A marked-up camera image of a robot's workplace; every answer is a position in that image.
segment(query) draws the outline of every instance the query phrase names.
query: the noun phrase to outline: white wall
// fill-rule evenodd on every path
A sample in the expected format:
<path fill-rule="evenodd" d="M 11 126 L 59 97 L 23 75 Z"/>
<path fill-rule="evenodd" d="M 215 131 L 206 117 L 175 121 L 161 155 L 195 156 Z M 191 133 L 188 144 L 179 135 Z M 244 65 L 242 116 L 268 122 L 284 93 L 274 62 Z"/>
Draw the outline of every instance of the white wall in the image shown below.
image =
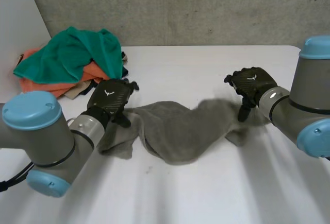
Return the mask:
<path fill-rule="evenodd" d="M 0 102 L 21 91 L 12 73 L 19 55 L 49 39 L 34 0 L 0 0 Z"/>

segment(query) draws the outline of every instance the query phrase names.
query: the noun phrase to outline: beige cloth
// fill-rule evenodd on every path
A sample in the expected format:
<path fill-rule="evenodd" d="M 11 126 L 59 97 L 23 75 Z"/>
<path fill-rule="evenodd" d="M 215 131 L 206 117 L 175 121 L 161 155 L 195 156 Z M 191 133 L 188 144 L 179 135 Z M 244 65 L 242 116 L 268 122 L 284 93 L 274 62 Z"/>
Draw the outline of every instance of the beige cloth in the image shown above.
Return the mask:
<path fill-rule="evenodd" d="M 74 99 L 75 97 L 77 97 L 79 95 L 79 93 L 83 90 L 85 90 L 86 88 L 88 88 L 88 86 L 91 84 L 92 80 L 87 80 L 87 81 L 81 81 L 79 82 L 76 86 L 72 87 L 69 89 L 69 91 L 67 91 L 66 93 L 64 93 L 64 95 L 69 98 L 69 99 Z"/>

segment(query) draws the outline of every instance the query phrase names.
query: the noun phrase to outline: table surface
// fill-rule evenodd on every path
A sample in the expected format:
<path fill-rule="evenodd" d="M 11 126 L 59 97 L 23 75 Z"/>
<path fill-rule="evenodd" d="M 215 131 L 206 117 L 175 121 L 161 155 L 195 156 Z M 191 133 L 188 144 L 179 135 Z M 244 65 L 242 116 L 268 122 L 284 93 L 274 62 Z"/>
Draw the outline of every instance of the table surface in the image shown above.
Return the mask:
<path fill-rule="evenodd" d="M 194 108 L 205 98 L 239 100 L 223 83 L 228 73 L 260 66 L 290 89 L 299 49 L 293 46 L 124 47 L 129 79 L 140 92 L 128 107 L 173 100 Z M 75 117 L 88 96 L 60 99 Z M 21 183 L 0 194 L 1 223 L 330 223 L 330 162 L 308 157 L 275 127 L 257 128 L 238 148 L 224 138 L 196 162 L 171 166 L 139 139 L 133 158 L 95 151 L 67 194 L 45 197 Z M 29 159 L 0 150 L 0 181 Z"/>

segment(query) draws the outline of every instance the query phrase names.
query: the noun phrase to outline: black band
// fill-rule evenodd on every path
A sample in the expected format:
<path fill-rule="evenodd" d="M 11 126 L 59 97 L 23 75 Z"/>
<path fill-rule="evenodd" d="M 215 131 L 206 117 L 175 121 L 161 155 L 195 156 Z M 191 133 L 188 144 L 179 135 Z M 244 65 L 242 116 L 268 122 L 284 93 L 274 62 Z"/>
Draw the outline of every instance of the black band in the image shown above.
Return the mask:
<path fill-rule="evenodd" d="M 322 114 L 322 115 L 330 115 L 330 110 L 305 107 L 305 106 L 299 105 L 298 103 L 294 102 L 292 99 L 289 99 L 289 103 L 293 107 L 295 107 L 299 110 L 305 111 L 305 112 L 317 113 L 317 114 Z"/>
<path fill-rule="evenodd" d="M 73 144 L 73 147 L 72 147 L 71 151 L 64 158 L 62 158 L 61 160 L 53 162 L 51 164 L 47 164 L 47 165 L 39 165 L 37 163 L 34 163 L 34 164 L 35 164 L 35 166 L 39 166 L 39 167 L 42 167 L 42 168 L 57 166 L 57 165 L 63 163 L 64 161 L 66 161 L 73 154 L 73 151 L 75 150 L 75 148 L 76 148 L 76 141 L 74 141 L 74 144 Z"/>
<path fill-rule="evenodd" d="M 274 105 L 272 106 L 272 108 L 271 108 L 270 111 L 269 111 L 269 120 L 270 120 L 271 122 L 273 122 L 272 116 L 273 116 L 273 111 L 274 111 L 275 107 L 277 106 L 278 103 L 280 103 L 282 100 L 287 99 L 287 98 L 289 98 L 289 95 L 286 95 L 286 96 L 283 96 L 283 97 L 279 98 L 279 99 L 274 103 Z"/>
<path fill-rule="evenodd" d="M 77 130 L 71 130 L 71 132 L 73 134 L 77 134 L 77 135 L 82 136 L 82 138 L 84 138 L 89 143 L 89 145 L 91 145 L 92 149 L 94 150 L 94 143 L 88 136 L 86 136 L 85 134 L 83 134 L 82 132 L 77 131 Z"/>

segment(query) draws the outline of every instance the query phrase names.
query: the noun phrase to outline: wrinkled towel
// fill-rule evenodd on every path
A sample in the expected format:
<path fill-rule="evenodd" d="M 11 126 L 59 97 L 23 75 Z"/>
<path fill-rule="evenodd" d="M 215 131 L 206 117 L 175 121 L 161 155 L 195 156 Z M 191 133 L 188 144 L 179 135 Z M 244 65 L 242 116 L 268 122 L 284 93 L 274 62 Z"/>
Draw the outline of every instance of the wrinkled towel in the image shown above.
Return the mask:
<path fill-rule="evenodd" d="M 27 59 L 29 56 L 36 53 L 37 51 L 39 51 L 39 48 L 27 50 L 26 52 L 24 52 L 22 60 Z M 91 79 L 94 79 L 95 82 L 99 83 L 103 79 L 109 80 L 110 78 L 100 69 L 100 67 L 96 65 L 95 62 L 91 62 L 84 67 L 84 73 L 80 82 Z M 39 84 L 27 78 L 20 78 L 19 82 L 23 93 L 31 91 L 47 91 L 51 92 L 56 98 L 67 92 L 70 88 L 77 85 L 76 83 Z"/>
<path fill-rule="evenodd" d="M 144 107 L 125 109 L 131 127 L 109 123 L 97 148 L 101 154 L 123 159 L 132 157 L 132 144 L 140 137 L 147 151 L 169 164 L 195 161 L 216 140 L 226 136 L 237 146 L 252 126 L 269 121 L 254 109 L 247 121 L 239 123 L 240 105 L 227 100 L 203 100 L 190 110 L 172 101 L 156 102 Z"/>
<path fill-rule="evenodd" d="M 69 27 L 17 65 L 14 74 L 39 84 L 77 83 L 92 60 L 106 76 L 121 79 L 123 62 L 118 39 L 105 29 L 92 32 Z"/>

